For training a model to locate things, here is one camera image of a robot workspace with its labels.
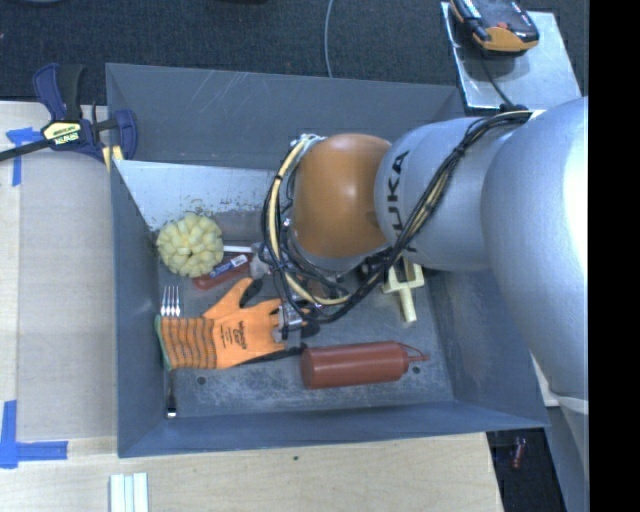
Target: black floor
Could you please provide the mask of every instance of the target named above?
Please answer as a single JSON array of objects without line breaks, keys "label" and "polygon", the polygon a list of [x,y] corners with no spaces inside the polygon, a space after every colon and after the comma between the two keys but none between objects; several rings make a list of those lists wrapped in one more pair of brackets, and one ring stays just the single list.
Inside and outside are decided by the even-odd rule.
[{"label": "black floor", "polygon": [[[555,15],[588,95],[589,1],[520,5]],[[33,73],[51,62],[86,66],[79,100],[99,105],[107,62],[457,83],[438,0],[0,0],[0,99],[33,100]],[[565,511],[542,430],[487,437],[506,512]]]}]

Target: metal fork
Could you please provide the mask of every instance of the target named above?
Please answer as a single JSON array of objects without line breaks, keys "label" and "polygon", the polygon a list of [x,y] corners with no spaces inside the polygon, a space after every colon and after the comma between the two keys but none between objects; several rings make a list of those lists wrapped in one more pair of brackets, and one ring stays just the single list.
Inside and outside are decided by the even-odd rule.
[{"label": "metal fork", "polygon": [[[160,315],[162,316],[180,316],[180,287],[165,286],[162,292],[162,304],[160,305]],[[175,372],[169,372],[169,386],[167,389],[167,401],[165,416],[168,419],[175,418],[178,415],[176,397],[174,393]]]},{"label": "metal fork", "polygon": [[161,316],[180,316],[180,287],[165,286],[160,305]]}]

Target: orange glove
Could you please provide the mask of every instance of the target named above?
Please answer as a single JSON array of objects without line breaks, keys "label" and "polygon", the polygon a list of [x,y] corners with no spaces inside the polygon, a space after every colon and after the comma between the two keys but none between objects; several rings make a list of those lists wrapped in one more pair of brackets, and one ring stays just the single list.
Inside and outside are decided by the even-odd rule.
[{"label": "orange glove", "polygon": [[223,369],[284,350],[271,334],[278,325],[274,311],[282,304],[272,299],[240,307],[253,283],[241,279],[202,318],[156,316],[155,327],[166,368]]}]

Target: gray bin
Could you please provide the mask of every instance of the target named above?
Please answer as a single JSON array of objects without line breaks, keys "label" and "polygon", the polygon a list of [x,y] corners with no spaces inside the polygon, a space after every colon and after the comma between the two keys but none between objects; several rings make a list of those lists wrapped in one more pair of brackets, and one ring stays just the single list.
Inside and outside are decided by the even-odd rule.
[{"label": "gray bin", "polygon": [[[397,382],[306,390],[297,357],[179,370],[178,416],[167,419],[167,375],[153,329],[162,288],[179,283],[185,314],[196,316],[231,284],[204,293],[169,274],[154,252],[154,230],[195,198],[219,220],[225,243],[257,241],[260,191],[295,136],[357,131],[393,141],[463,109],[458,91],[442,86],[115,64],[107,66],[107,78],[109,108],[134,111],[140,140],[136,160],[111,173],[119,456],[548,424],[528,348],[488,271],[427,274],[427,285],[414,292],[415,324],[403,321],[397,297],[375,290],[305,340],[323,346],[396,339],[429,353],[428,362],[412,364]],[[242,201],[220,200],[229,180],[247,183]],[[221,183],[223,192],[203,193]],[[267,279],[260,297],[272,296]]]}]

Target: yellow clamp label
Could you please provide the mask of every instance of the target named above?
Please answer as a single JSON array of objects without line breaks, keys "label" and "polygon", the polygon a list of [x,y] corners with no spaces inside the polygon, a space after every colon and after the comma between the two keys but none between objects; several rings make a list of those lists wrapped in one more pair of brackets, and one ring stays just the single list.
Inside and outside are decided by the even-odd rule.
[{"label": "yellow clamp label", "polygon": [[52,140],[56,146],[74,142],[80,138],[82,130],[79,123],[58,122],[47,126],[42,135],[47,140]]}]

